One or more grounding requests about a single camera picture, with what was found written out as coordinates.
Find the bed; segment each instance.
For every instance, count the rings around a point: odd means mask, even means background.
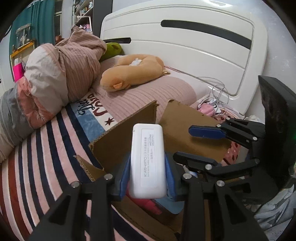
[[[120,43],[125,54],[159,56],[171,76],[124,94],[107,94],[98,78],[80,101],[15,148],[1,166],[0,210],[19,240],[27,239],[68,183],[90,181],[75,155],[100,167],[88,144],[151,100],[160,102],[159,120],[169,98],[193,105],[222,84],[221,100],[245,114],[264,67],[267,31],[250,13],[209,2],[150,1],[105,17],[101,39]],[[100,72],[114,60],[103,62]],[[113,218],[116,240],[151,240],[115,210]]]

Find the star print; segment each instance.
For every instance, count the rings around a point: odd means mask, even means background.
[[[110,119],[110,118],[108,118],[108,120],[107,121],[105,121],[106,122],[106,124],[105,124],[105,126],[107,125],[107,124],[111,124],[111,122],[113,122],[114,120],[113,120],[114,118],[112,118],[112,119]]]

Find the cardboard box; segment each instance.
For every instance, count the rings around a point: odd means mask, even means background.
[[[89,145],[92,153],[104,168],[103,170],[77,156],[80,165],[92,181],[111,172],[116,165],[121,163],[124,155],[131,151],[133,126],[136,123],[155,123],[156,108],[156,101],[149,103]],[[221,162],[230,147],[230,141],[226,139],[207,140],[191,137],[188,133],[191,125],[215,126],[217,121],[174,100],[169,101],[159,124],[163,128],[165,150],[172,153],[183,151]],[[175,233],[181,232],[183,212],[177,215],[169,212],[163,212],[161,215],[148,214],[128,197],[112,204],[126,220],[154,240],[176,240]],[[210,227],[208,209],[205,209],[205,221],[206,226]],[[209,228],[206,230],[206,237],[210,240]]]

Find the green plush toy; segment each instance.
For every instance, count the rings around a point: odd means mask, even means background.
[[[107,50],[104,55],[100,58],[100,62],[119,55],[121,52],[121,46],[118,43],[107,43]]]

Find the orange plush toy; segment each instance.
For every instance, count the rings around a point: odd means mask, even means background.
[[[116,65],[102,74],[100,85],[106,91],[128,89],[132,85],[140,85],[168,74],[163,61],[153,55],[126,55]]]

